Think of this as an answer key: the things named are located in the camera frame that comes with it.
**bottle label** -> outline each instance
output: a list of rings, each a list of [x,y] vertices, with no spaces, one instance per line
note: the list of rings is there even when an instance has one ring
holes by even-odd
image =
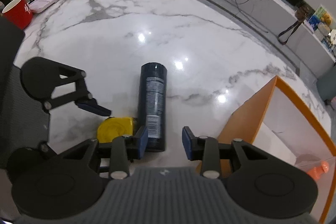
[[[158,77],[146,79],[146,126],[149,138],[161,137],[164,81]]]

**mug rim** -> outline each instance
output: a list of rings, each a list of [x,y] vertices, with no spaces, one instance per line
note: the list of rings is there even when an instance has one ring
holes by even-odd
[[[21,0],[12,0],[10,3],[8,3],[5,8],[3,8],[2,13],[6,13],[12,8],[14,8]]]

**gray floor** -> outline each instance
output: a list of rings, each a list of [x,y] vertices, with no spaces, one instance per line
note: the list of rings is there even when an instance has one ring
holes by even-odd
[[[239,9],[226,0],[198,0],[214,10],[218,11],[225,17],[231,19],[233,22],[241,26],[243,29],[254,35],[259,39],[269,50],[280,59],[282,59],[295,73],[302,79],[304,84],[311,90],[313,95],[320,99],[316,88],[316,77],[307,68],[307,66],[298,58],[286,45],[281,45],[278,42],[275,34],[270,31],[266,32],[266,27],[259,22],[253,20],[253,18],[246,17]],[[336,141],[336,111],[330,106],[325,107],[325,110],[331,118],[331,138]],[[336,199],[333,201],[329,210],[328,217],[325,223],[329,223],[331,219],[336,216]]]

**open box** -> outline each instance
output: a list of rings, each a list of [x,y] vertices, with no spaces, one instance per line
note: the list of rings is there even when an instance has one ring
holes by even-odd
[[[241,105],[218,137],[220,143],[234,138],[244,141],[308,172],[322,161],[329,171],[317,180],[318,198],[311,216],[325,221],[335,190],[336,147],[299,96],[279,77]],[[228,160],[221,160],[222,174],[231,173]]]

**yellow plush toy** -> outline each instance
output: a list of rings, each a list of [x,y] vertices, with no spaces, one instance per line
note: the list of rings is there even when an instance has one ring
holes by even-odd
[[[321,21],[330,26],[331,24],[331,15],[328,13],[324,13],[323,16],[321,17]]]

